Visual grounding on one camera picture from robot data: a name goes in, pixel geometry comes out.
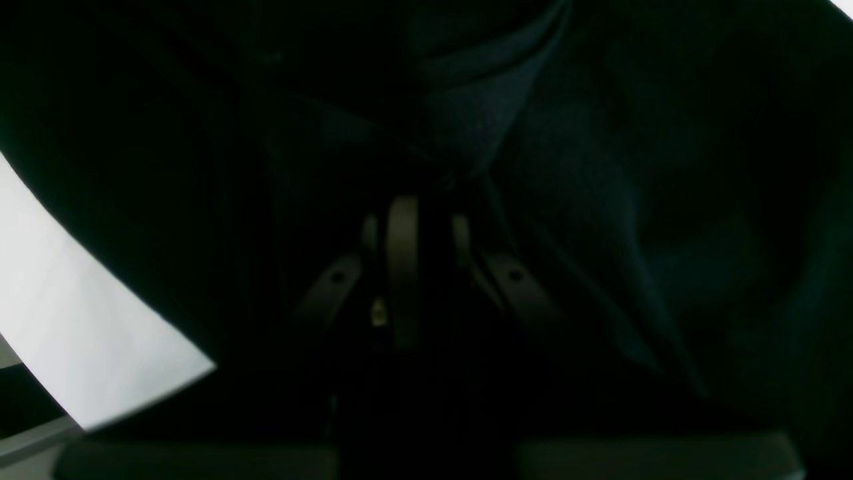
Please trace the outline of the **right gripper white right finger image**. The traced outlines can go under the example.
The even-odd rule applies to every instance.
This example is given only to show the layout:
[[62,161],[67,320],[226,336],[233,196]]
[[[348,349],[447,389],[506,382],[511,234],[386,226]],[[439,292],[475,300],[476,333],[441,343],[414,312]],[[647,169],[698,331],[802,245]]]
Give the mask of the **right gripper white right finger image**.
[[527,267],[512,255],[477,248],[466,216],[452,215],[450,224],[457,264],[504,315],[530,334],[566,331],[560,308]]

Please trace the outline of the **right gripper white left finger image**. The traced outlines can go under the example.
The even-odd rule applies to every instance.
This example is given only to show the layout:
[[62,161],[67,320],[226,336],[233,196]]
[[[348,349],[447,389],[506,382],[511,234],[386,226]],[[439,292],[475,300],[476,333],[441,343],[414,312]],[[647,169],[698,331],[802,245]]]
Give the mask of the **right gripper white left finger image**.
[[360,285],[378,294],[369,322],[390,326],[393,346],[414,352],[420,333],[420,201],[397,197],[384,217],[367,215],[354,249],[335,259],[293,313],[293,353],[316,353]]

